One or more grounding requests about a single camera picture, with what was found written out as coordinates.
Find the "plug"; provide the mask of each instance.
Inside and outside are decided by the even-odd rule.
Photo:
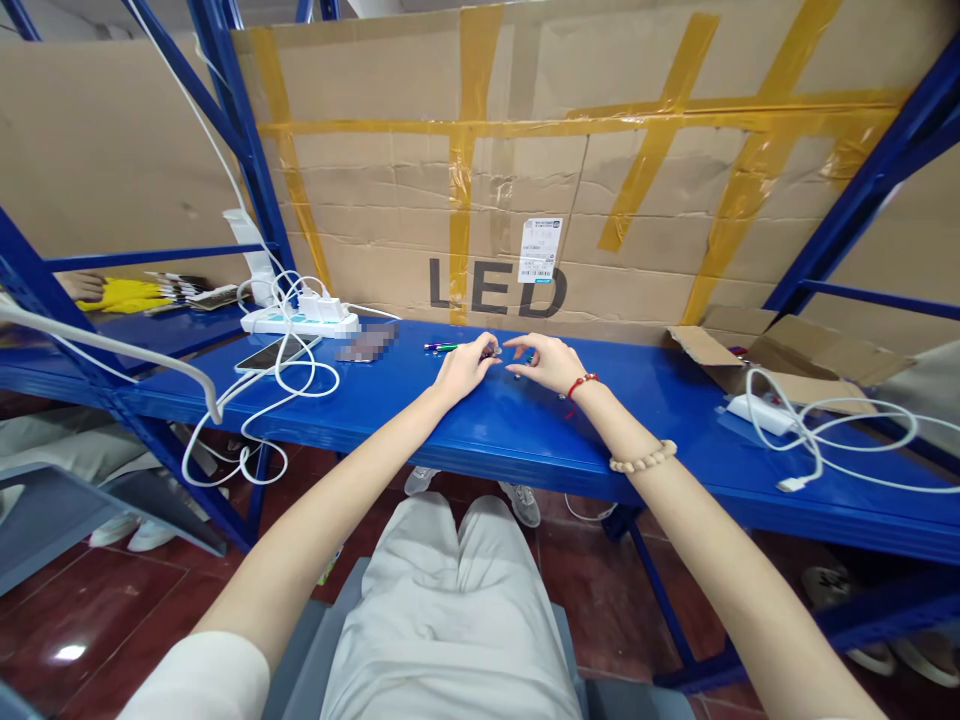
[[[321,297],[313,290],[304,290],[300,294],[299,302],[300,312],[307,320],[338,323],[349,314],[339,298]]]
[[[802,478],[787,478],[777,483],[777,490],[780,492],[796,492],[797,490],[803,490],[808,482],[810,481]]]

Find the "red tile floor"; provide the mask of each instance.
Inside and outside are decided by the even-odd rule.
[[[286,477],[266,494],[264,529],[336,462],[332,453],[291,448]],[[404,499],[401,471],[347,541],[328,583],[314,598],[332,602],[358,557],[373,552],[393,509]],[[231,502],[245,510],[250,485],[232,486]],[[441,473],[431,489],[444,494],[458,519],[469,503],[498,492],[485,480]],[[576,520],[563,496],[537,491],[543,523],[527,531],[551,599],[570,621],[577,664],[584,676],[649,682],[679,667],[653,591],[629,539],[606,540],[597,525]],[[602,503],[571,498],[575,510],[594,515]],[[640,521],[657,568],[667,586],[694,654],[719,652],[725,634],[703,593],[670,542],[648,515]],[[790,538],[758,538],[768,554],[804,567],[818,551]],[[0,678],[46,717],[107,720],[116,716],[163,654],[184,637],[223,588],[242,555],[231,550],[215,558],[175,539],[149,553],[133,554],[123,543],[107,549],[77,545],[0,598]],[[952,696],[931,691],[919,678],[905,679],[926,703],[891,694],[898,678],[858,675],[894,720],[947,717]],[[748,683],[690,698],[700,720],[760,720],[765,717]],[[918,715],[919,708],[924,715]]]

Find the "open cardboard box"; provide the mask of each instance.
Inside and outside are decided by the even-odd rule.
[[[745,391],[748,367],[724,345],[736,338],[729,344],[748,346],[746,358],[763,367],[793,403],[860,398],[860,402],[823,406],[848,415],[877,412],[861,387],[876,385],[914,363],[911,358],[793,315],[767,327],[775,317],[776,313],[769,310],[716,307],[704,318],[702,327],[675,326],[668,330],[731,395]],[[758,394],[767,390],[766,382],[755,387]]]

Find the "label sticker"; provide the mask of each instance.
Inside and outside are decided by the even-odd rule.
[[[530,218],[523,224],[517,282],[553,282],[562,226],[560,218]]]

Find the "knee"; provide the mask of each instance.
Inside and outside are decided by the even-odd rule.
[[[503,515],[512,519],[510,508],[496,495],[483,495],[470,504],[467,513],[483,513],[485,515]]]
[[[397,509],[401,507],[416,508],[416,507],[428,507],[428,508],[437,508],[439,510],[450,510],[450,503],[447,502],[447,499],[438,492],[433,492],[431,490],[426,490],[422,493],[417,493],[416,495],[411,495],[406,500],[401,502]]]

